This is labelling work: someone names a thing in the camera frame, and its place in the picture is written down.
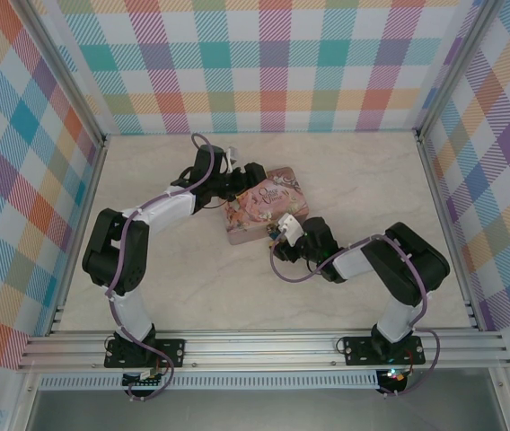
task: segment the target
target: gray floor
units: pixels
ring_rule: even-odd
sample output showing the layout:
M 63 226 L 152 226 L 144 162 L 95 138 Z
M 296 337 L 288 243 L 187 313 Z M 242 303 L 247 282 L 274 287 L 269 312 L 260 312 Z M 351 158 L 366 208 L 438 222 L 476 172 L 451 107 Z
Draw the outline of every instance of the gray floor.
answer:
M 413 136 L 409 132 L 211 135 L 214 145 L 239 149 L 240 164 L 291 166 L 310 216 L 322 216 L 347 245 L 402 221 L 448 255 Z M 106 208 L 131 208 L 162 193 L 193 164 L 189 136 L 111 139 L 87 233 Z M 89 236 L 84 238 L 82 254 Z M 78 260 L 61 330 L 111 330 L 100 288 Z M 277 266 L 288 277 L 307 273 L 304 262 Z M 298 285 L 278 279 L 268 263 L 268 240 L 230 245 L 220 210 L 202 210 L 149 242 L 140 285 L 161 330 L 371 328 L 389 293 L 374 274 L 334 285 L 314 277 Z M 453 271 L 433 293 L 421 326 L 467 327 Z
M 417 391 L 167 391 L 146 403 L 122 391 L 44 391 L 30 431 L 499 431 L 488 372 L 436 371 Z

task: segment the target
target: aluminum rail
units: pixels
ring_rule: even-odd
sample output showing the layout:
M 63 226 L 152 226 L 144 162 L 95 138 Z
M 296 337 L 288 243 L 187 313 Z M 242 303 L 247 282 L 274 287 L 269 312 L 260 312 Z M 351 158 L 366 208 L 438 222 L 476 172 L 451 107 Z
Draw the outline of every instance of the aluminum rail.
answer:
M 436 330 L 441 339 L 437 368 L 489 368 L 510 365 L 498 332 Z M 55 331 L 31 338 L 20 362 L 24 373 L 117 372 L 103 367 L 104 341 L 110 331 Z M 335 343 L 345 336 L 369 336 L 369 330 L 173 331 L 159 339 L 185 339 L 185 359 L 177 373 L 213 371 L 374 370 L 380 365 L 346 366 Z M 418 333 L 426 352 L 424 369 L 435 355 L 432 335 Z M 128 371 L 143 371 L 130 368 Z

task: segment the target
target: colorful plaid backdrop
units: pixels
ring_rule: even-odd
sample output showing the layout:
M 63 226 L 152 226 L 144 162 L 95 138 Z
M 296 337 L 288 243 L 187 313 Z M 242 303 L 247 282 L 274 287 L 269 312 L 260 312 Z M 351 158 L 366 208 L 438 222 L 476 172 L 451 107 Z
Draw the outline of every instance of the colorful plaid backdrop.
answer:
M 510 0 L 428 144 L 472 288 L 510 350 Z
M 34 4 L 122 134 L 411 129 L 473 3 L 58 0 L 47 15 L 55 1 Z
M 54 299 L 95 148 L 0 0 L 0 424 L 4 389 Z

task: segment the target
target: white tabletop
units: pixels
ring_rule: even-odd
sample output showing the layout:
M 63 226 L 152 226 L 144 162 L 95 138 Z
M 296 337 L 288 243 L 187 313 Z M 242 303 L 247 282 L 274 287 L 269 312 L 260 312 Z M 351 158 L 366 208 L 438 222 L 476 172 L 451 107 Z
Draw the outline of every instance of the white tabletop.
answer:
M 409 132 L 210 135 L 235 146 L 240 163 L 290 166 L 309 216 L 322 216 L 339 245 L 382 233 L 401 221 L 448 257 L 418 151 Z M 82 246 L 104 208 L 133 207 L 165 190 L 193 164 L 189 136 L 113 137 Z M 78 260 L 61 330 L 113 329 L 107 301 Z M 307 273 L 303 261 L 278 262 L 287 277 Z M 331 284 L 279 280 L 268 263 L 268 240 L 230 245 L 218 209 L 202 210 L 150 239 L 140 287 L 160 330 L 370 328 L 389 298 L 374 274 Z M 456 276 L 433 293 L 420 326 L 468 327 Z

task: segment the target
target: pink tin box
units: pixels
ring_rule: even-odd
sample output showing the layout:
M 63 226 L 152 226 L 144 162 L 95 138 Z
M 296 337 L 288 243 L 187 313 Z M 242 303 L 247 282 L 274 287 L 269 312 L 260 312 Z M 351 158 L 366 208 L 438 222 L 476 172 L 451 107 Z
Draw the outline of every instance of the pink tin box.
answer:
M 267 172 L 267 179 L 222 206 L 232 245 L 267 236 L 267 225 L 289 213 L 302 223 L 309 207 L 291 168 Z

